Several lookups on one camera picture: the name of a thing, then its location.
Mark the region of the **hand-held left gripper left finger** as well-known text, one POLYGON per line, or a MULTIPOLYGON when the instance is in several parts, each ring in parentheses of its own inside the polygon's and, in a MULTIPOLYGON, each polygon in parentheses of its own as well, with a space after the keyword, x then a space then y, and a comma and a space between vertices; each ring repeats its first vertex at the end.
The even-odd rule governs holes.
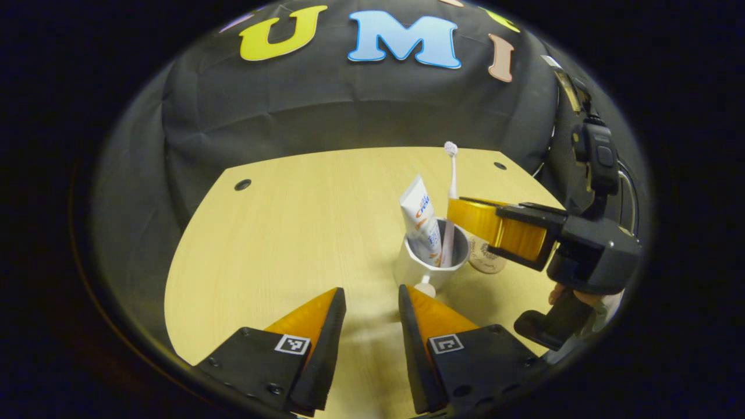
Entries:
POLYGON ((327 405, 345 315, 345 292, 332 288, 262 331, 240 327, 196 367, 251 400, 312 417, 327 405))

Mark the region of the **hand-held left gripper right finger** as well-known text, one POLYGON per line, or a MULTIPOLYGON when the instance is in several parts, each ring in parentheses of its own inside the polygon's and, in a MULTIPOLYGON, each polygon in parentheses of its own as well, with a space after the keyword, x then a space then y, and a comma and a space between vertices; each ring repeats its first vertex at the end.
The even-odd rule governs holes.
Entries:
POLYGON ((486 416, 548 371, 503 326, 477 326, 412 286, 399 287, 399 315, 413 406, 421 416, 486 416))

